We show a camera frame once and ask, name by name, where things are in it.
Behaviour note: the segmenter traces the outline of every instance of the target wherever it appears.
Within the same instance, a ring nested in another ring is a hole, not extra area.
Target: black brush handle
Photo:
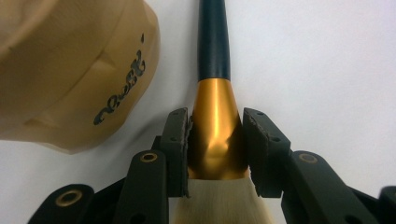
[[[198,21],[198,79],[230,80],[230,49],[224,0],[201,0]]]

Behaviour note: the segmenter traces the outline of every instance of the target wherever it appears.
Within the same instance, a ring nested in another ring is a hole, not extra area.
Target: brass insert
[[[157,154],[150,152],[150,153],[146,153],[143,156],[141,156],[140,160],[142,162],[152,162],[152,161],[157,160],[157,158],[158,158]]]
[[[237,179],[248,176],[242,123],[231,82],[208,78],[198,83],[189,138],[189,178]]]
[[[82,197],[82,192],[79,189],[70,189],[69,191],[61,194],[56,199],[56,205],[60,207],[67,207],[72,205],[73,203],[78,202]]]
[[[318,162],[318,159],[316,157],[306,153],[300,154],[298,158],[300,158],[301,161],[304,161],[306,163],[315,164]]]

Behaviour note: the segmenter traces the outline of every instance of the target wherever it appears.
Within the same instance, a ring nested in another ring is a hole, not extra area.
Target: beige fabric
[[[121,126],[154,75],[157,18],[139,0],[37,3],[0,47],[0,139],[69,153],[94,147]]]

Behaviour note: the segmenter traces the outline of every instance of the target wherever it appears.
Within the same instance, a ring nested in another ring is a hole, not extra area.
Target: white bristles
[[[190,198],[178,200],[174,224],[273,223],[250,178],[189,180]]]

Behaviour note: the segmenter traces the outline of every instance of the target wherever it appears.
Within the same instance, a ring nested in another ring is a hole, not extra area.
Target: white background
[[[196,0],[148,0],[161,27],[161,58],[147,92],[117,133],[77,155],[0,141],[0,223],[26,223],[54,190],[102,189],[149,149],[167,114],[192,111]],[[294,150],[313,151],[372,196],[396,185],[396,2],[226,1],[233,91],[240,112],[266,113]],[[284,223],[280,200],[270,209]]]

